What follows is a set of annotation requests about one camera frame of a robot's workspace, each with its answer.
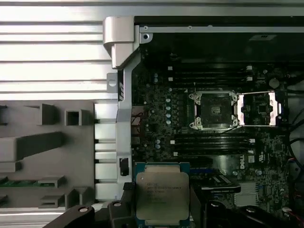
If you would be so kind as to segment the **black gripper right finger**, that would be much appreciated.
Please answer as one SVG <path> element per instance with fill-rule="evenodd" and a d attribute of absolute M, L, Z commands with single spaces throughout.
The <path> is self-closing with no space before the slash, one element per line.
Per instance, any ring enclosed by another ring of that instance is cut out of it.
<path fill-rule="evenodd" d="M 197 228 L 302 228 L 304 220 L 289 211 L 281 220 L 257 206 L 228 209 L 209 194 L 190 187 L 190 213 Z"/>

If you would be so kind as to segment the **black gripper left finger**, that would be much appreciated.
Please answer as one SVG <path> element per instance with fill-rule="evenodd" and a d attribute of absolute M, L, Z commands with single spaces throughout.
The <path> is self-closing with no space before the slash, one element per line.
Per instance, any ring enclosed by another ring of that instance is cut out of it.
<path fill-rule="evenodd" d="M 123 186 L 120 200 L 112 201 L 98 211 L 92 206 L 74 206 L 46 224 L 47 228 L 134 228 L 136 227 L 133 205 L 135 183 Z"/>

